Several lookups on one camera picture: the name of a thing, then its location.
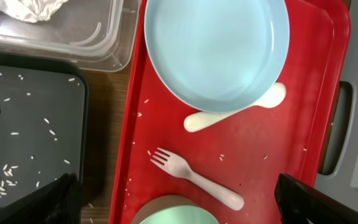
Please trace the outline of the light blue plate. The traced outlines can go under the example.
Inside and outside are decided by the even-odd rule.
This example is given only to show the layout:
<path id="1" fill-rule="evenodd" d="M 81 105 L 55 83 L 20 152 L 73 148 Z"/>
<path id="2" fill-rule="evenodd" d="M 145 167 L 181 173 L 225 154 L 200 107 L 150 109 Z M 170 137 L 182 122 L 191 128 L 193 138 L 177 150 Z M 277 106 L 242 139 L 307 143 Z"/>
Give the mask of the light blue plate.
<path id="1" fill-rule="evenodd" d="M 144 37 L 166 88 L 201 111 L 242 110 L 278 80 L 288 55 L 284 0 L 148 0 Z"/>

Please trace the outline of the white napkin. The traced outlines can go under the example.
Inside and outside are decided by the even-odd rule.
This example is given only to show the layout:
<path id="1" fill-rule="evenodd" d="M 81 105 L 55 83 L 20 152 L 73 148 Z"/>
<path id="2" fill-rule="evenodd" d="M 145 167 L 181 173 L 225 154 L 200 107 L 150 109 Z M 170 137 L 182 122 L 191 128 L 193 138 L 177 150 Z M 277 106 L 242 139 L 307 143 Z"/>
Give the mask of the white napkin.
<path id="1" fill-rule="evenodd" d="M 36 23 L 49 21 L 68 0 L 0 0 L 0 12 L 13 19 Z"/>

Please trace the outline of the mint green bowl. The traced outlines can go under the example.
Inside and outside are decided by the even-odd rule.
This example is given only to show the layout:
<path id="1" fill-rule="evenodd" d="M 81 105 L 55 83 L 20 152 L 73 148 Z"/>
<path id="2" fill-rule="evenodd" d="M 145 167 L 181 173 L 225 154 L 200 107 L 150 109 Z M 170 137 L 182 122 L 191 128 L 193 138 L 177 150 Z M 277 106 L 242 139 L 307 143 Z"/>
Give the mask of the mint green bowl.
<path id="1" fill-rule="evenodd" d="M 207 210 L 181 195 L 164 195 L 139 209 L 131 224 L 218 224 Z"/>

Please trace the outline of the white plastic fork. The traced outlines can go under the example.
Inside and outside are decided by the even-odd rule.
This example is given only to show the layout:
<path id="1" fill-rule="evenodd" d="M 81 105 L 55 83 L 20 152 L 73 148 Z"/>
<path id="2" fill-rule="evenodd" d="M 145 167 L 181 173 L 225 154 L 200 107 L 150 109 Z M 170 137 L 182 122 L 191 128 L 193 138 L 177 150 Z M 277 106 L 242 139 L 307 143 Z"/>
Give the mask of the white plastic fork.
<path id="1" fill-rule="evenodd" d="M 178 154 L 158 147 L 155 152 L 151 153 L 151 156 L 150 161 L 164 172 L 176 178 L 186 179 L 194 183 L 230 209 L 239 211 L 245 205 L 242 196 L 199 175 L 193 171 L 187 161 Z"/>

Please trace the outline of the food leftovers with rice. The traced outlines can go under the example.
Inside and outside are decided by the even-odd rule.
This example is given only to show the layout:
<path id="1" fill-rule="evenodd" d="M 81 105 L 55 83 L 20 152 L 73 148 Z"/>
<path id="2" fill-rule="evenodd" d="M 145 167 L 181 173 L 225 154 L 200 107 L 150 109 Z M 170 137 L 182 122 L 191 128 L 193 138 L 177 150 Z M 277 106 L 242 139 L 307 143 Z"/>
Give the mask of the food leftovers with rice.
<path id="1" fill-rule="evenodd" d="M 85 90 L 74 75 L 0 68 L 0 208 L 80 173 Z"/>

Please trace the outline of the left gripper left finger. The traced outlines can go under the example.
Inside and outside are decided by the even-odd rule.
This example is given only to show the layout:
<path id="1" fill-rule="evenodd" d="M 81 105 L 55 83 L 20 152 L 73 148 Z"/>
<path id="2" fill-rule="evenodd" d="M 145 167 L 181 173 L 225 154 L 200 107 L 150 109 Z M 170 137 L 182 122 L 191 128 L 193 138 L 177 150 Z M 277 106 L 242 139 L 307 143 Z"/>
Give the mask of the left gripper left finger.
<path id="1" fill-rule="evenodd" d="M 74 173 L 0 208 L 0 224 L 79 224 L 80 216 L 81 182 Z"/>

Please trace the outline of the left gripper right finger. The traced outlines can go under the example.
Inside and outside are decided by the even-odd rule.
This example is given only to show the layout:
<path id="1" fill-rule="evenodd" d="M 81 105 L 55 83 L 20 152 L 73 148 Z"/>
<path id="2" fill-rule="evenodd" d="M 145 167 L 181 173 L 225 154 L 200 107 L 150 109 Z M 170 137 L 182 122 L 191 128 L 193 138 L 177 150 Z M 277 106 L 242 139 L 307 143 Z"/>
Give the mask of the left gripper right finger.
<path id="1" fill-rule="evenodd" d="M 283 224 L 358 224 L 358 212 L 299 181 L 280 174 L 275 201 Z"/>

